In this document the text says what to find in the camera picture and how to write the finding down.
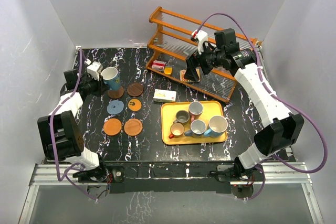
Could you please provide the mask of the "large blue mug back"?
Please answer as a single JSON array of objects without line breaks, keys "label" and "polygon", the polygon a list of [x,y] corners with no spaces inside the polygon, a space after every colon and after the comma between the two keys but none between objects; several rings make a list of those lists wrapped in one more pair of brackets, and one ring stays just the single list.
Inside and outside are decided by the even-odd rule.
[{"label": "large blue mug back", "polygon": [[101,72],[103,82],[108,86],[109,90],[117,91],[121,88],[121,81],[118,69],[115,67],[105,68]]}]

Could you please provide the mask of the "large blue mug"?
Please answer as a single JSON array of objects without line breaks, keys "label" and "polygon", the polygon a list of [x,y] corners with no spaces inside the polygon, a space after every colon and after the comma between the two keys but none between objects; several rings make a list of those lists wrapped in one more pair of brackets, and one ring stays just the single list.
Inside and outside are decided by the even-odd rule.
[{"label": "large blue mug", "polygon": [[204,137],[218,138],[222,136],[228,127],[227,120],[221,115],[215,115],[208,122],[208,129],[204,132]]},{"label": "large blue mug", "polygon": [[109,90],[117,91],[121,88],[121,81],[118,69],[115,67],[105,68],[101,72],[103,82],[108,86]]}]

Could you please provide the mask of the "dark walnut coaster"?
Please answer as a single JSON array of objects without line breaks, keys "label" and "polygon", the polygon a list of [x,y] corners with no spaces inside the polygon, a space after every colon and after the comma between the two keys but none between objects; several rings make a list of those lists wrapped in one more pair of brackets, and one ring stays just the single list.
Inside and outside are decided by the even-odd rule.
[{"label": "dark walnut coaster", "polygon": [[144,91],[143,85],[138,82],[133,82],[129,84],[127,87],[127,93],[131,97],[138,97],[143,93],[143,91]]},{"label": "dark walnut coaster", "polygon": [[119,99],[124,95],[124,87],[121,86],[118,90],[109,90],[108,96],[111,99]]}]

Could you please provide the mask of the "blue paper coaster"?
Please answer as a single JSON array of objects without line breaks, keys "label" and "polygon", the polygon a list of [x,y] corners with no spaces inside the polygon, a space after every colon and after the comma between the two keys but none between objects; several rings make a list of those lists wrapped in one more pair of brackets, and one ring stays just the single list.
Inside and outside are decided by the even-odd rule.
[{"label": "blue paper coaster", "polygon": [[111,115],[119,114],[124,109],[124,103],[120,100],[113,100],[107,106],[107,112]]}]

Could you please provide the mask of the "plain orange wooden coaster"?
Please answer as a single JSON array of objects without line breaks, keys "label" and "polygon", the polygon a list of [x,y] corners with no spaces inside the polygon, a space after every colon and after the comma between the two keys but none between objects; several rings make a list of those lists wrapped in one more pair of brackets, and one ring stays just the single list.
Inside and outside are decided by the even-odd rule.
[{"label": "plain orange wooden coaster", "polygon": [[122,129],[122,123],[119,119],[108,119],[103,125],[103,131],[108,136],[115,136],[120,133]]}]

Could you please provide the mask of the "pink grey mug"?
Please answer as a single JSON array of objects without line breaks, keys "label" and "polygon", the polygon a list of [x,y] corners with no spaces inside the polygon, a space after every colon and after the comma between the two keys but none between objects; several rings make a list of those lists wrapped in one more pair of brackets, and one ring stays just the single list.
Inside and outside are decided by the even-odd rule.
[{"label": "pink grey mug", "polygon": [[203,105],[198,101],[191,102],[188,107],[188,112],[191,118],[191,122],[193,122],[194,120],[197,120],[203,113]]}]

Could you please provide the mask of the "orange black paper coaster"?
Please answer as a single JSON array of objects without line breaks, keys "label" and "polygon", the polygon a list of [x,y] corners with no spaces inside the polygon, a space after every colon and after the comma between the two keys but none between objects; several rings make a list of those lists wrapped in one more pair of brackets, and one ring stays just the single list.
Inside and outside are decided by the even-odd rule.
[{"label": "orange black paper coaster", "polygon": [[128,102],[128,108],[132,112],[138,112],[142,108],[142,103],[141,103],[141,101],[139,99],[133,98],[133,99],[129,100],[129,102]]}]

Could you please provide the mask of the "light wooden ridged coaster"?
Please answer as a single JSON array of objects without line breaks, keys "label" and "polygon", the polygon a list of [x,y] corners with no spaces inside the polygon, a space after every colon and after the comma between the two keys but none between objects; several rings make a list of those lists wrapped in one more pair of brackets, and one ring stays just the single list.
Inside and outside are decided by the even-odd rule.
[{"label": "light wooden ridged coaster", "polygon": [[124,131],[128,136],[139,135],[142,129],[142,122],[138,119],[129,119],[124,125]]}]

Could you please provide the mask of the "grey blue speckled mug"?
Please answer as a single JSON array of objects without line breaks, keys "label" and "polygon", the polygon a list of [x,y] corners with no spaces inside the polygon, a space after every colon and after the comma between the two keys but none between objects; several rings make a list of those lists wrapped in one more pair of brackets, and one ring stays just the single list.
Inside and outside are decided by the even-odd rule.
[{"label": "grey blue speckled mug", "polygon": [[194,120],[190,125],[190,130],[184,132],[184,136],[199,138],[203,136],[206,129],[207,129],[207,126],[204,121]]}]

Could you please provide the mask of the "large blue mug front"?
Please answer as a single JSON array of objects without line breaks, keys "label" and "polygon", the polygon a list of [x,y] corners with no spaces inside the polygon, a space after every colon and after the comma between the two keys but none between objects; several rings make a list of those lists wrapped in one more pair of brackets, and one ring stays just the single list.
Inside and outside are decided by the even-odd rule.
[{"label": "large blue mug front", "polygon": [[208,129],[204,132],[204,137],[218,138],[222,136],[228,127],[227,120],[221,115],[215,115],[208,122]]}]

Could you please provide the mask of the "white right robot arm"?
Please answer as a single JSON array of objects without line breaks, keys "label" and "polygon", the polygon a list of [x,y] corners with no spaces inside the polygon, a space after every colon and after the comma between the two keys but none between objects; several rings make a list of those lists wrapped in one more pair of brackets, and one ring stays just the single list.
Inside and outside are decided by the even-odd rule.
[{"label": "white right robot arm", "polygon": [[275,92],[261,81],[256,54],[249,48],[240,49],[235,31],[231,28],[215,32],[215,44],[208,41],[208,34],[202,30],[192,32],[191,41],[197,43],[197,50],[186,57],[185,79],[199,81],[197,69],[209,74],[221,67],[245,89],[257,109],[263,129],[254,137],[254,143],[234,161],[234,174],[240,180],[247,180],[253,168],[272,154],[294,144],[301,132],[304,119],[301,114],[292,114],[283,103],[274,98]]}]

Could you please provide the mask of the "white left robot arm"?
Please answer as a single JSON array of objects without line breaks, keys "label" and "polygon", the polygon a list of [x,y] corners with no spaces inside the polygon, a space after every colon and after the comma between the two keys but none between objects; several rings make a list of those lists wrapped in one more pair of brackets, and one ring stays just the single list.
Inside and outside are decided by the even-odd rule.
[{"label": "white left robot arm", "polygon": [[80,75],[77,69],[64,72],[66,83],[60,90],[60,101],[54,111],[37,120],[41,144],[48,161],[79,163],[96,181],[108,177],[108,168],[99,155],[85,147],[75,117],[89,95],[101,96],[106,91],[101,70],[90,70]]}]

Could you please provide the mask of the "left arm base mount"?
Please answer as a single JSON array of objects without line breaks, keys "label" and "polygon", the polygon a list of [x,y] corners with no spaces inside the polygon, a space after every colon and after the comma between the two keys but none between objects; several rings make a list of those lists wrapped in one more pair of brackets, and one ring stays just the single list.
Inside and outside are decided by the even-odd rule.
[{"label": "left arm base mount", "polygon": [[124,182],[125,169],[119,165],[100,164],[92,170],[79,171],[72,175],[80,183],[103,183],[111,193],[113,184]]}]

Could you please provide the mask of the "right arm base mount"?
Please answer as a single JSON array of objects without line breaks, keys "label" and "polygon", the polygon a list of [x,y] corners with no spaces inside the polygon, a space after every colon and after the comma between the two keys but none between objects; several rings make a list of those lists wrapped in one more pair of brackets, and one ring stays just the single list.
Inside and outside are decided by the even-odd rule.
[{"label": "right arm base mount", "polygon": [[266,181],[265,172],[262,168],[262,165],[257,162],[257,164],[253,164],[251,168],[245,168],[243,166],[243,162],[239,158],[240,156],[237,156],[234,159],[233,165],[231,167],[224,170],[219,170],[219,168],[217,168],[217,170],[210,171],[209,175],[215,177],[218,181],[220,181],[220,179],[225,179],[226,181],[231,181],[233,179],[243,180],[243,176],[247,176],[247,181],[249,182],[249,179],[250,177],[253,177],[254,172],[258,171],[261,173],[262,176],[261,188],[258,193],[256,193],[259,194],[262,191]]}]

